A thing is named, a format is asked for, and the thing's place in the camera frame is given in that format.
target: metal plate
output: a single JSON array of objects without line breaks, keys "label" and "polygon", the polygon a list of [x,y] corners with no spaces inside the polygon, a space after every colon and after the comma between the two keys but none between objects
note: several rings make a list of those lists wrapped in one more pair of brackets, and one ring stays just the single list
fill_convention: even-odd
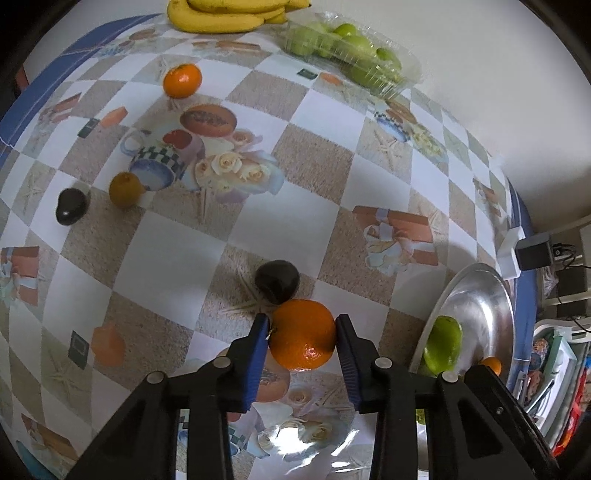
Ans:
[{"label": "metal plate", "polygon": [[[511,300],[502,278],[488,265],[477,263],[456,275],[435,304],[429,316],[409,370],[428,372],[423,363],[423,350],[440,315],[455,318],[462,326],[462,348],[454,372],[463,375],[472,365],[487,356],[497,357],[502,364],[500,379],[506,384],[514,353],[514,325]],[[428,469],[427,435],[417,424],[419,468]]]}]

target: banana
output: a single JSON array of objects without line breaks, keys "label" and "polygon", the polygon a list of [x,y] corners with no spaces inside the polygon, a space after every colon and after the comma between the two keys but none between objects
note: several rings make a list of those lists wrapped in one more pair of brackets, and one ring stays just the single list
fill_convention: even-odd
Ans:
[{"label": "banana", "polygon": [[300,8],[308,8],[311,5],[310,0],[288,0],[285,5],[286,12],[293,12]]},{"label": "banana", "polygon": [[252,14],[252,15],[254,15],[255,17],[258,17],[258,18],[262,18],[263,20],[266,21],[266,20],[269,20],[270,18],[278,17],[279,15],[284,14],[284,13],[285,13],[285,7],[281,7],[281,8],[276,8],[274,10],[269,10],[268,12],[262,12],[260,14]]},{"label": "banana", "polygon": [[287,0],[189,0],[191,7],[216,14],[260,14],[284,7]]},{"label": "banana", "polygon": [[170,0],[166,12],[175,27],[191,33],[249,32],[264,22],[262,18],[254,15],[214,15],[197,12],[189,7],[187,0]]},{"label": "banana", "polygon": [[265,23],[285,23],[287,22],[287,17],[285,16],[285,12],[281,12],[279,15],[273,18],[269,18],[265,20]]}]

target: green apple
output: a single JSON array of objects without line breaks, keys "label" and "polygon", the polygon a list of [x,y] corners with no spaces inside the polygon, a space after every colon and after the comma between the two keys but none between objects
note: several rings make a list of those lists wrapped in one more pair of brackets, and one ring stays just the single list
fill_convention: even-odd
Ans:
[{"label": "green apple", "polygon": [[378,56],[380,60],[390,63],[392,67],[398,70],[402,69],[400,60],[398,59],[396,54],[389,48],[380,47],[375,51],[375,54]]},{"label": "green apple", "polygon": [[336,33],[327,33],[320,37],[318,49],[316,53],[323,58],[329,59],[333,55],[335,42],[339,41],[340,37]]},{"label": "green apple", "polygon": [[427,339],[423,359],[433,375],[453,370],[462,348],[462,326],[452,317],[440,315]]},{"label": "green apple", "polygon": [[339,44],[341,60],[352,63],[358,59],[375,57],[375,49],[369,39],[361,35],[350,35]]},{"label": "green apple", "polygon": [[289,52],[305,57],[315,52],[319,41],[320,33],[317,30],[310,27],[298,27],[288,32],[286,45]]},{"label": "green apple", "polygon": [[348,37],[357,35],[357,28],[351,23],[343,23],[333,30],[339,37]]}]

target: orange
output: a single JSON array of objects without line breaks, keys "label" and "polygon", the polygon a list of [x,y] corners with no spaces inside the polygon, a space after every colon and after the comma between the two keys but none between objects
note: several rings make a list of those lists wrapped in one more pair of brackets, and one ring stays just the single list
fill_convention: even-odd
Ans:
[{"label": "orange", "polygon": [[501,370],[503,370],[501,361],[495,356],[489,356],[484,360],[481,360],[480,364],[490,367],[490,369],[495,373],[497,377],[501,374]]},{"label": "orange", "polygon": [[321,303],[288,300],[273,313],[269,350],[282,367],[318,368],[330,359],[335,345],[335,320]]},{"label": "orange", "polygon": [[184,63],[168,71],[162,82],[166,95],[172,98],[186,98],[197,92],[203,76],[192,63]]},{"label": "orange", "polygon": [[139,178],[128,171],[115,175],[109,185],[109,198],[119,208],[135,205],[144,192],[145,188]]}]

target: beige tile square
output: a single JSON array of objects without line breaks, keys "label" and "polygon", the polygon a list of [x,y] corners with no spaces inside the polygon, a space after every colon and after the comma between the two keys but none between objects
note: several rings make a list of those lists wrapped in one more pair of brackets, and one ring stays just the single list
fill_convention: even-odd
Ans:
[{"label": "beige tile square", "polygon": [[337,204],[345,191],[353,152],[308,130],[287,125],[273,150],[285,178]]},{"label": "beige tile square", "polygon": [[43,197],[49,182],[55,174],[54,168],[35,161],[22,182],[22,186],[12,204],[12,211],[28,226],[31,225],[41,197]]},{"label": "beige tile square", "polygon": [[127,133],[123,125],[97,125],[86,138],[76,138],[74,145],[61,162],[60,170],[72,177],[92,184],[119,140]]},{"label": "beige tile square", "polygon": [[97,80],[72,109],[72,115],[93,118],[123,88],[123,85],[125,82]]},{"label": "beige tile square", "polygon": [[195,93],[188,98],[179,99],[170,98],[168,95],[163,94],[135,121],[134,127],[151,131],[155,125],[162,122],[162,118],[168,118],[175,112],[178,112],[180,117],[180,114],[189,107],[207,103],[218,105],[221,100],[208,95],[200,95],[199,93]]},{"label": "beige tile square", "polygon": [[349,105],[360,113],[365,114],[368,111],[370,103],[368,91],[331,73],[321,72],[312,85],[312,89],[324,93],[340,103]]},{"label": "beige tile square", "polygon": [[144,211],[138,206],[121,210],[107,193],[91,188],[88,212],[70,228],[61,255],[112,288]]},{"label": "beige tile square", "polygon": [[389,305],[396,275],[369,268],[363,230],[352,212],[339,209],[318,279],[343,290]]},{"label": "beige tile square", "polygon": [[390,309],[384,325],[378,353],[408,367],[417,348],[425,322],[406,313]]},{"label": "beige tile square", "polygon": [[377,122],[365,119],[357,143],[357,153],[410,183],[413,148],[387,134]]},{"label": "beige tile square", "polygon": [[90,423],[92,368],[87,365],[82,370],[77,366],[68,358],[68,348],[45,328],[41,334],[41,383],[69,410]]},{"label": "beige tile square", "polygon": [[6,203],[0,199],[0,232],[4,231],[4,227],[6,227],[6,222],[8,221],[9,215],[10,208],[8,208],[8,205],[6,205]]},{"label": "beige tile square", "polygon": [[491,254],[484,250],[480,245],[477,245],[476,247],[476,260],[481,263],[485,263],[489,267],[495,268],[495,259],[492,258]]},{"label": "beige tile square", "polygon": [[27,370],[16,354],[9,352],[10,378],[12,381],[12,393],[22,406],[40,423],[45,423],[43,414],[43,402],[41,401],[41,385],[33,374]]},{"label": "beige tile square", "polygon": [[499,205],[504,211],[507,211],[507,192],[505,186],[496,178],[493,172],[491,172],[491,189],[496,193],[496,197],[499,199]]},{"label": "beige tile square", "polygon": [[39,247],[39,273],[37,276],[37,306],[27,304],[27,308],[39,320],[43,321],[43,310],[45,309],[45,300],[49,292],[49,284],[56,271],[57,261],[60,254],[47,245],[35,232],[29,230],[25,247]]},{"label": "beige tile square", "polygon": [[250,72],[226,100],[289,120],[308,89],[263,72]]},{"label": "beige tile square", "polygon": [[476,204],[453,182],[449,183],[449,218],[476,239]]},{"label": "beige tile square", "polygon": [[100,59],[98,62],[96,62],[88,70],[86,70],[84,74],[82,74],[82,76],[78,78],[78,80],[98,80],[100,77],[103,76],[104,73],[106,73],[107,70],[109,70],[113,65],[123,60],[124,58],[125,57],[123,55],[104,57]]},{"label": "beige tile square", "polygon": [[188,191],[180,182],[156,192],[150,210],[195,230],[227,241],[241,203],[219,203],[212,190]]},{"label": "beige tile square", "polygon": [[17,150],[12,150],[8,156],[6,157],[6,160],[4,161],[4,165],[2,165],[2,168],[0,168],[0,190],[2,190],[2,187],[4,187],[4,183],[6,182],[6,178],[8,177],[8,174],[10,173],[10,171],[12,170],[15,162],[17,161],[18,156],[21,153]]},{"label": "beige tile square", "polygon": [[12,392],[2,378],[0,378],[0,417],[9,427],[12,426]]},{"label": "beige tile square", "polygon": [[10,318],[9,318],[9,308],[4,304],[3,301],[0,301],[0,333],[4,337],[6,341],[9,341],[9,326],[10,326]]},{"label": "beige tile square", "polygon": [[113,323],[125,341],[120,367],[95,363],[99,371],[122,387],[133,390],[154,370],[172,374],[185,360],[193,332],[146,310],[113,292],[103,325]]},{"label": "beige tile square", "polygon": [[410,192],[408,213],[424,215],[429,219],[437,258],[439,259],[439,263],[446,265],[447,251],[449,248],[449,218],[414,189],[411,189]]},{"label": "beige tile square", "polygon": [[[256,269],[268,260],[274,259],[226,245],[195,330],[230,343],[248,334],[257,313],[271,314],[277,307],[264,300],[254,284]],[[314,280],[302,274],[295,297],[309,299],[313,289]]]}]

